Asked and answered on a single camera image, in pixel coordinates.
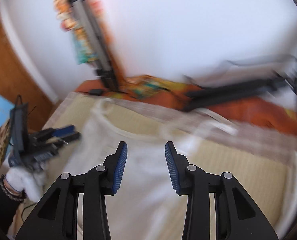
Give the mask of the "left hand white glove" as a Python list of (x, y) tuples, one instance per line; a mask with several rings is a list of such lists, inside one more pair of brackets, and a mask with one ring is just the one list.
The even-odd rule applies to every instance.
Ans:
[(24, 167), (12, 167), (4, 177), (4, 186), (9, 193), (15, 196), (25, 193), (29, 200), (37, 203), (43, 196), (46, 178), (43, 170), (32, 172)]

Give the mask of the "left forearm black sleeve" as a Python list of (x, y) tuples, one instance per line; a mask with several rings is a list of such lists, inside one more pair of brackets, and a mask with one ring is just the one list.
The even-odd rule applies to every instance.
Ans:
[(24, 190), (17, 192), (6, 184), (6, 176), (0, 177), (0, 239), (8, 239), (7, 233), (21, 203), (26, 198)]

